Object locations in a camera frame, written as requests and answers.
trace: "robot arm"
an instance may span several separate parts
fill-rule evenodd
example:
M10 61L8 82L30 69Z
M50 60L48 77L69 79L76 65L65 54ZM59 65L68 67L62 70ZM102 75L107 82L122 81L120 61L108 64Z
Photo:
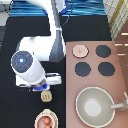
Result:
M66 54L59 14L54 0L26 0L48 13L51 36L24 37L12 56L11 66L16 73L16 85L26 87L61 84L58 73L46 74L39 61L59 62Z

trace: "black table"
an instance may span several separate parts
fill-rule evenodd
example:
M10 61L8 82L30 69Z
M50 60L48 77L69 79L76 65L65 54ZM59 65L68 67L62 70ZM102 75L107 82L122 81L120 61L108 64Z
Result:
M61 25L67 17L60 17ZM111 40L107 16L74 16L63 27L67 41ZM15 74L10 59L17 43L24 36L50 35L47 17L9 17L3 46L0 51L0 128L33 128L36 116L45 108L54 111L59 118L59 128L66 128L66 78L65 58L59 63L42 62L46 72L57 72L63 83L51 86L53 100L43 103L40 92L21 90L15 86Z

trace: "bowl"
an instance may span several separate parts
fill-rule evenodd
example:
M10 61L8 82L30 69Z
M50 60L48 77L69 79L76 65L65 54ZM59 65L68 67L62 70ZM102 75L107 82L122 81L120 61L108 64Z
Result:
M44 117L49 117L51 119L51 123L50 125L52 126L52 128L55 128L55 120L54 117L51 116L50 114L44 114L41 113L37 116L36 120L35 120L35 128L45 128L45 124L43 122L43 118Z
M112 97L99 87L87 87L76 98L76 112L88 126L105 127L115 116Z

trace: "black circle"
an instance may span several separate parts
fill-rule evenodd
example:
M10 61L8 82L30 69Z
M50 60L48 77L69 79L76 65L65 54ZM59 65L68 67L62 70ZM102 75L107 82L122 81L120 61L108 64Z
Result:
M32 55L27 51L18 51L16 52L12 59L12 67L19 73L26 72L33 63Z
M106 58L111 54L111 49L106 45L99 45L96 48L96 54L102 58Z
M112 76L115 72L114 66L109 62L102 62L98 66L100 74L103 76Z
M89 64L87 64L86 62L79 62L75 66L75 72L79 76L82 76L82 77L87 76L89 75L90 71L91 71L91 68Z

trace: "blue light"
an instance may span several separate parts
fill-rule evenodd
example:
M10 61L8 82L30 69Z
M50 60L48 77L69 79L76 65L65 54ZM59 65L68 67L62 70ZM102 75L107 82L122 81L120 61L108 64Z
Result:
M24 59L20 59L20 62L21 62L21 63L24 62Z

